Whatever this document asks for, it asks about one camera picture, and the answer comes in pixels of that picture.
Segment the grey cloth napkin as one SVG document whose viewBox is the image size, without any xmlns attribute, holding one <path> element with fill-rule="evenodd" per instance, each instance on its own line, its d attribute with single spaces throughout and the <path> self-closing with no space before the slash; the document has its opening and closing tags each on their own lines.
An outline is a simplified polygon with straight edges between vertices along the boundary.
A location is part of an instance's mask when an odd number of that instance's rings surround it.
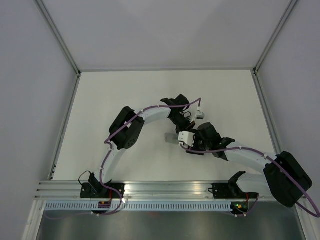
<svg viewBox="0 0 320 240">
<path fill-rule="evenodd" d="M 164 134 L 164 139 L 166 143 L 169 144 L 178 144 L 179 143 L 179 136 L 175 133 L 168 133 Z"/>
</svg>

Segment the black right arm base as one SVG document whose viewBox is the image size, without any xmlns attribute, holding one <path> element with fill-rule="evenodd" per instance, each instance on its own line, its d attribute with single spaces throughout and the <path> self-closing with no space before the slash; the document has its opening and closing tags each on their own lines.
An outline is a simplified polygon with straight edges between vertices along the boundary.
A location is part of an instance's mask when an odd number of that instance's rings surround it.
<svg viewBox="0 0 320 240">
<path fill-rule="evenodd" d="M 251 200 L 258 196 L 255 192 L 243 192 L 236 184 L 227 181 L 213 182 L 207 190 L 213 194 L 214 199 L 247 200 L 248 197 Z"/>
</svg>

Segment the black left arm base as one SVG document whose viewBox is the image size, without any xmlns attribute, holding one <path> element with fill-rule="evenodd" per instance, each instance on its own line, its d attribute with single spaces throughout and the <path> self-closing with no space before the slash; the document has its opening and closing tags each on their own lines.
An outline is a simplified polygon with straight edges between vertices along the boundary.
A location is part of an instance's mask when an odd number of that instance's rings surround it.
<svg viewBox="0 0 320 240">
<path fill-rule="evenodd" d="M 124 195 L 124 183 L 108 182 L 106 185 L 117 190 L 121 196 Z M 80 191 L 81 199 L 120 199 L 120 195 L 112 189 L 103 187 L 101 184 L 94 188 L 90 185 L 90 183 L 83 183 Z"/>
</svg>

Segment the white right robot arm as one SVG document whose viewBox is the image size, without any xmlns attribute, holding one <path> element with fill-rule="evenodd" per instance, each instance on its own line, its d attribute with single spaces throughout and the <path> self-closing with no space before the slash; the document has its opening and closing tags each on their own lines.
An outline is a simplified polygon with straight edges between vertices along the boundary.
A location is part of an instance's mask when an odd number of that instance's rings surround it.
<svg viewBox="0 0 320 240">
<path fill-rule="evenodd" d="M 215 158 L 257 172 L 239 171 L 228 180 L 228 192 L 234 198 L 241 198 L 244 194 L 272 196 L 283 206 L 291 208 L 313 185 L 291 153 L 263 153 L 247 147 L 233 138 L 221 137 L 209 122 L 179 133 L 178 139 L 188 154 L 212 154 Z"/>
</svg>

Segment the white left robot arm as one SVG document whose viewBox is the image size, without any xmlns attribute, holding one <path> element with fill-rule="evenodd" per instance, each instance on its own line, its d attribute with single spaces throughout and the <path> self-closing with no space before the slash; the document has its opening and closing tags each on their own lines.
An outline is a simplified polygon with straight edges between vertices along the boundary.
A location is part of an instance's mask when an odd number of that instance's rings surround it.
<svg viewBox="0 0 320 240">
<path fill-rule="evenodd" d="M 184 95 L 176 98 L 163 98 L 158 104 L 141 110 L 133 110 L 129 106 L 124 107 L 109 128 L 109 137 L 104 141 L 109 145 L 108 153 L 96 172 L 89 175 L 89 192 L 98 198 L 104 198 L 109 190 L 112 172 L 126 150 L 133 147 L 141 134 L 144 126 L 168 119 L 175 125 L 176 133 L 188 132 L 193 129 L 195 122 L 184 115 L 184 111 L 190 106 L 201 106 L 201 98 L 190 102 Z"/>
</svg>

